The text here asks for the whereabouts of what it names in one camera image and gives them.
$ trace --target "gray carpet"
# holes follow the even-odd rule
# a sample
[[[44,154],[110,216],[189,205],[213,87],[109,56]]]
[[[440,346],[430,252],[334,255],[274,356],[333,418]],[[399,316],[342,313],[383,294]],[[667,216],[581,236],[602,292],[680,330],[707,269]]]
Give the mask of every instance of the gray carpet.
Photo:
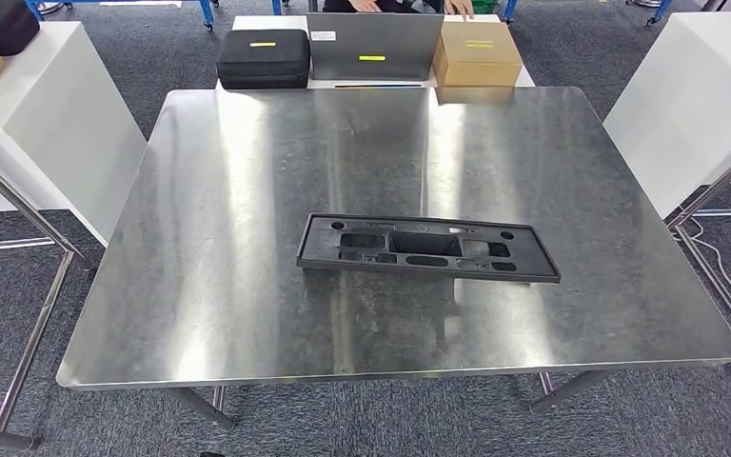
[[[223,1],[213,34],[194,4],[77,5],[54,18],[85,23],[149,135],[169,90],[213,87],[232,14],[269,13],[265,1]],[[583,88],[603,117],[657,35],[642,27],[650,13],[622,1],[523,0],[512,29],[538,84]],[[731,208],[731,189],[716,205]],[[101,256],[67,211],[48,216],[87,255]],[[722,247],[731,272],[731,218],[702,222],[703,239]],[[28,224],[0,213],[0,239],[22,235],[33,236]],[[57,262],[54,248],[0,252],[0,399]],[[10,426],[44,437],[34,455],[731,456],[731,365],[620,372],[543,415],[525,407],[540,394],[533,375],[235,387],[226,409],[240,424],[231,433],[161,391],[62,389],[54,374],[91,279],[73,269],[64,284]]]

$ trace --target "white pedestal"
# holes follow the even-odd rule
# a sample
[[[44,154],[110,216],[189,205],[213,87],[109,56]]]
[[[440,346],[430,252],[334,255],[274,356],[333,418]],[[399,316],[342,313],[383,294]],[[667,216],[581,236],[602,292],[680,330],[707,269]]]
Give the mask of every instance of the white pedestal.
[[[0,172],[110,239],[147,142],[82,24],[41,23],[0,76]],[[13,210],[0,195],[0,210]]]
[[[731,167],[731,12],[671,14],[603,125],[662,217]]]
[[[463,22],[464,19],[458,15],[447,15],[444,18],[445,21],[449,22]],[[478,14],[475,16],[477,22],[500,22],[500,18],[496,14]],[[234,30],[267,30],[267,29],[297,29],[306,31],[306,16],[237,16],[234,18]],[[433,71],[430,71],[430,78],[427,81],[328,81],[328,80],[316,80],[312,79],[310,74],[309,81],[306,84],[307,89],[334,89],[340,85],[384,85],[384,84],[409,84],[409,85],[421,85],[425,88],[436,87],[436,77]],[[520,71],[520,76],[517,77],[517,87],[534,87],[534,82],[531,80],[531,75],[528,74],[528,70],[523,69]],[[222,90],[223,87],[220,82],[217,82],[217,89]]]

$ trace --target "laptop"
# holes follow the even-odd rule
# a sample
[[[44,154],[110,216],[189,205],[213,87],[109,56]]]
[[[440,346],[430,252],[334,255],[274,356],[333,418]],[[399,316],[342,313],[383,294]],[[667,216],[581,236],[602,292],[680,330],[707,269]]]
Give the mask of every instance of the laptop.
[[[441,14],[310,13],[312,78],[426,81],[443,22]]]

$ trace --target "stainless steel table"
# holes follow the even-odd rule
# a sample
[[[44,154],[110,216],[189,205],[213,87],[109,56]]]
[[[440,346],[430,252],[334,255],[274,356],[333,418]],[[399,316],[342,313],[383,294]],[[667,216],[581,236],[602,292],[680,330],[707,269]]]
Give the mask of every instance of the stainless steel table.
[[[731,361],[584,95],[466,92],[171,92],[58,383],[173,387],[230,427],[185,387],[586,371],[543,375],[540,411],[609,370]],[[530,224],[563,280],[302,270],[312,211]]]

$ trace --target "yellow label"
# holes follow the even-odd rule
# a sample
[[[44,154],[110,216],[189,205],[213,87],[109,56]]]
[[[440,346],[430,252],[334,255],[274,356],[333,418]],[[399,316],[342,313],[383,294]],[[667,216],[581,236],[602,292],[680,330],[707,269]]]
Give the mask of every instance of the yellow label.
[[[483,41],[483,40],[466,40],[466,47],[467,48],[494,48],[494,42],[493,41]]]

